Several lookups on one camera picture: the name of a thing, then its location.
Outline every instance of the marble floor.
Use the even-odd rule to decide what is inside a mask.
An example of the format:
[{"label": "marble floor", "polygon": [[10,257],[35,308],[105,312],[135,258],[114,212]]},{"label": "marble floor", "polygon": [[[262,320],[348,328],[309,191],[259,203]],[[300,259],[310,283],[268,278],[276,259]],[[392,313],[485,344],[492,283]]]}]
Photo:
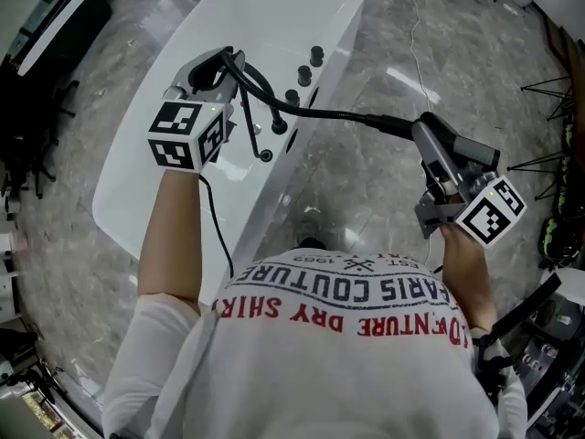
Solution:
[{"label": "marble floor", "polygon": [[[45,197],[23,195],[18,226],[29,248],[17,255],[18,289],[44,336],[48,359],[99,415],[102,387],[135,304],[137,263],[95,225],[91,200],[126,107],[165,42],[199,0],[110,0],[113,15],[75,70],[80,86],[52,153],[58,181]],[[506,166],[558,150],[553,101],[519,87],[559,76],[536,13],[509,0],[417,0],[414,50],[432,109],[461,134],[502,150]],[[333,107],[414,118],[426,110],[410,30],[410,0],[366,0],[356,50]],[[318,218],[337,249],[395,251],[425,260],[429,251],[413,206],[423,191],[414,144],[358,127],[321,122],[259,256],[294,245],[295,228]],[[522,222],[488,252],[498,308],[504,313],[537,284],[537,235],[549,202],[531,201],[547,177],[509,175],[530,201]],[[429,266],[441,260],[431,239]]]}]

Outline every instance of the knob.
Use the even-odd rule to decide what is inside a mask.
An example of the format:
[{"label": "knob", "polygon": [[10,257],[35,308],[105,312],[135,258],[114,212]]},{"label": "knob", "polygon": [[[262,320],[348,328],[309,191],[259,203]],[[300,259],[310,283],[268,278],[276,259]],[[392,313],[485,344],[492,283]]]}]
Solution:
[{"label": "knob", "polygon": [[311,69],[306,65],[301,65],[299,67],[299,84],[301,86],[309,86],[311,84]]},{"label": "knob", "polygon": [[284,99],[294,107],[299,107],[299,104],[301,103],[301,98],[299,98],[299,93],[296,92],[296,90],[288,90],[285,92]]},{"label": "knob", "polygon": [[323,48],[321,46],[311,47],[311,65],[314,67],[321,67],[323,65]]}]

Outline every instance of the person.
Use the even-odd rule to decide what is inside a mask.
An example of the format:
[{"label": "person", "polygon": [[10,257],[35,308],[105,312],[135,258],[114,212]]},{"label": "person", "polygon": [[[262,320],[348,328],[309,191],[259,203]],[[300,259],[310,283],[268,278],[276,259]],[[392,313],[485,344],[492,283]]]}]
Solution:
[{"label": "person", "polygon": [[501,371],[497,406],[474,375],[473,340],[496,311],[484,251],[463,230],[441,227],[442,281],[403,255],[298,248],[238,272],[200,311],[199,210],[197,175],[165,171],[105,389],[106,438],[525,436],[514,371]]}]

